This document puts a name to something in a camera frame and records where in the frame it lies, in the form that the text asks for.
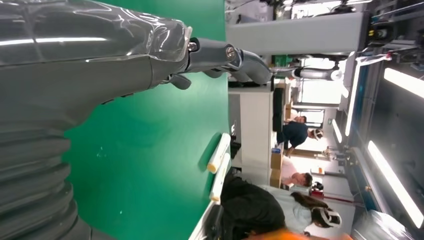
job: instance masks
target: cardboard box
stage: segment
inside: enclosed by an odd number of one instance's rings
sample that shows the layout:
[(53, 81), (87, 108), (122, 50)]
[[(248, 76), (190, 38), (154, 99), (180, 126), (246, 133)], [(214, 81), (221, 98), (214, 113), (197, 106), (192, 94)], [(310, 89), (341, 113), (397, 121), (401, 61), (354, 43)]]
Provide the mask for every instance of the cardboard box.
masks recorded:
[(275, 85), (276, 89), (285, 89), (286, 88), (286, 84), (285, 83), (277, 83)]
[(283, 154), (272, 153), (271, 154), (271, 169), (281, 170), (283, 164)]
[(280, 188), (281, 183), (281, 170), (271, 169), (271, 177), (269, 178), (269, 185), (274, 188)]

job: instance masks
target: white foam roll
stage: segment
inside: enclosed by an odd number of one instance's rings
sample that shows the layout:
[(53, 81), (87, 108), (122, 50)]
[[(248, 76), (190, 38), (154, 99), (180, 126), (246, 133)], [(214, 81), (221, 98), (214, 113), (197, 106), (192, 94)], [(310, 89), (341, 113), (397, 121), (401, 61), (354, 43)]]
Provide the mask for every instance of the white foam roll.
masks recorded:
[(212, 189), (210, 190), (209, 199), (214, 202), (221, 201), (221, 192), (223, 191), (223, 185), (225, 176), (227, 175), (228, 165), (230, 163), (230, 154), (225, 153), (222, 164), (216, 172), (215, 179), (213, 180)]
[(230, 146), (231, 136), (228, 133), (223, 133), (221, 139), (219, 140), (218, 146), (216, 146), (215, 151), (209, 159), (207, 164), (207, 170), (209, 172), (216, 174), (218, 168), (221, 166), (221, 163), (224, 159), (224, 154), (227, 152), (228, 147)]

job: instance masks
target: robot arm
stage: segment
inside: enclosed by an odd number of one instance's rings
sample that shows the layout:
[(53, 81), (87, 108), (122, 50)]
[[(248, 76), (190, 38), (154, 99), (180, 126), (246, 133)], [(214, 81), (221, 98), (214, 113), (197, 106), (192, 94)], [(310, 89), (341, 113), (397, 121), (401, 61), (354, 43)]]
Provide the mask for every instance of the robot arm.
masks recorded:
[(61, 161), (64, 132), (99, 104), (188, 88), (183, 73), (271, 78), (257, 55), (190, 40), (181, 21), (90, 0), (0, 1), (0, 29), (0, 239), (111, 239), (78, 216)]

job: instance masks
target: person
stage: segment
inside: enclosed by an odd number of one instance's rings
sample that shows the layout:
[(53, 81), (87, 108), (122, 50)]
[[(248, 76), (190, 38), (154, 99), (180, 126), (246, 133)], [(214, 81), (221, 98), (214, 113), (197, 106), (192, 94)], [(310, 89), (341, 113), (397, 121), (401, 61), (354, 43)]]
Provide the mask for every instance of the person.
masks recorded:
[(285, 155), (290, 157), (295, 148), (305, 142), (307, 138), (319, 140), (324, 136), (322, 129), (310, 130), (304, 123), (290, 121), (282, 127), (281, 132), (277, 132), (277, 144), (284, 143)]
[(284, 185), (294, 184), (309, 188), (312, 186), (312, 175), (308, 172), (299, 173), (295, 172), (290, 178), (281, 179), (281, 183)]
[(299, 116), (298, 112), (296, 110), (292, 109), (290, 111), (290, 118), (288, 118), (284, 122), (287, 124), (291, 121), (294, 121), (294, 122), (298, 122), (298, 123), (301, 123), (301, 124), (305, 124), (307, 122), (307, 120), (308, 119), (306, 118), (306, 116)]
[(241, 240), (285, 228), (283, 210), (271, 193), (232, 173), (225, 177), (221, 205), (222, 240)]
[(304, 187), (312, 186), (312, 175), (309, 173), (299, 173), (290, 158), (283, 156), (281, 166), (281, 184), (295, 184)]
[(285, 216), (285, 226), (293, 233), (301, 234), (309, 225), (320, 228), (339, 228), (342, 218), (339, 213), (313, 197), (299, 192), (290, 192), (279, 188), (261, 185), (278, 201)]

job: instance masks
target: green tabletop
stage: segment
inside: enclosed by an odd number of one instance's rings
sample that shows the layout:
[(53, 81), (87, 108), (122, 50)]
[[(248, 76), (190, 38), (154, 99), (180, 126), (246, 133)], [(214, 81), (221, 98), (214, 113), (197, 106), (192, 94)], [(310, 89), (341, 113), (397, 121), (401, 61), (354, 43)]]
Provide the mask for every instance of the green tabletop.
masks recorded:
[[(225, 40), (223, 0), (104, 2), (179, 19), (193, 27), (192, 36)], [(79, 213), (95, 228), (119, 240), (189, 238), (209, 203), (206, 165), (229, 119), (226, 78), (188, 77), (188, 90), (169, 84), (116, 99), (66, 133), (72, 147), (64, 160)]]

